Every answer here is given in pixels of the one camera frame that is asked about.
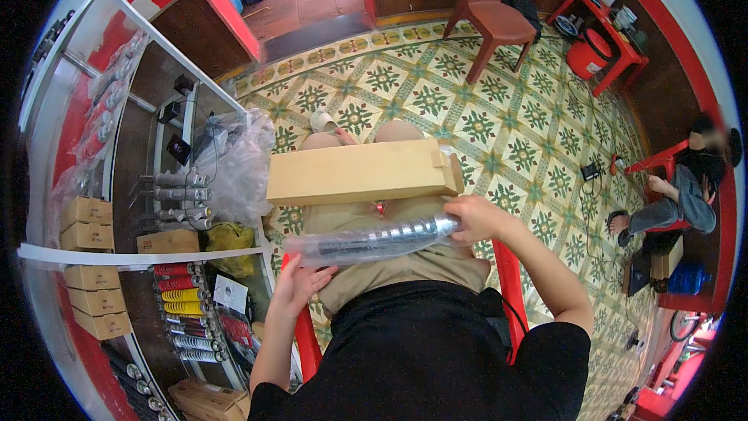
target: hand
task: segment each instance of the hand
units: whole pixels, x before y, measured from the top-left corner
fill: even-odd
[[[652,192],[667,193],[672,187],[668,181],[656,175],[649,175],[649,190]]]
[[[270,300],[270,307],[276,313],[293,320],[309,304],[312,295],[330,283],[332,274],[337,271],[337,266],[323,269],[299,267],[301,260],[302,256],[297,255],[286,264],[278,275]]]
[[[711,196],[709,196],[709,178],[704,174],[702,177],[702,196],[704,197],[704,201],[708,204],[711,204],[714,201],[714,197],[716,196],[716,192],[712,193]]]
[[[452,239],[463,244],[500,239],[507,228],[524,226],[518,218],[475,193],[445,203],[444,212],[457,215],[462,220],[463,230],[452,233]]]

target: black bag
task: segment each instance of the black bag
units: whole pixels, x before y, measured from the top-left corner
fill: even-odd
[[[537,30],[533,43],[538,42],[540,40],[540,30],[543,29],[543,26],[540,24],[540,18],[538,18],[538,8],[535,6],[535,0],[501,0],[501,3],[517,9],[533,25],[533,28]]]

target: red container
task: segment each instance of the red container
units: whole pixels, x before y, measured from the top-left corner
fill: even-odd
[[[588,28],[582,36],[566,53],[566,62],[579,78],[587,80],[612,61],[612,51],[596,31]]]

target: person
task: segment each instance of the person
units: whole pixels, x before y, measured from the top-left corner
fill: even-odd
[[[625,248],[634,235],[678,220],[686,220],[706,234],[714,231],[716,215],[711,204],[716,190],[727,163],[737,166],[742,153],[737,129],[723,134],[703,113],[689,130],[688,147],[675,155],[676,168],[670,181],[649,176],[649,190],[663,194],[662,199],[631,215],[626,210],[613,211],[607,221],[610,235],[618,235],[619,246]]]
[[[352,143],[310,135],[302,149]],[[423,138],[392,121],[375,142]],[[277,279],[250,378],[249,419],[576,419],[587,379],[593,310],[579,278],[516,217],[482,196],[311,205],[306,233],[366,228],[446,212],[454,246],[379,262],[311,270],[294,257]],[[529,330],[506,363],[481,297],[490,264],[468,246],[498,239],[519,258],[554,316]],[[289,395],[295,322],[314,293],[332,317],[316,374]]]

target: bare foot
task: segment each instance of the bare foot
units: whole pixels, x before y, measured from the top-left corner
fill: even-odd
[[[353,141],[353,137],[343,130],[341,127],[335,128],[335,136],[340,140],[340,142],[343,145],[356,145],[357,143]]]
[[[624,229],[628,228],[629,217],[627,214],[620,214],[613,218],[608,225],[608,231],[610,235],[616,236]]]

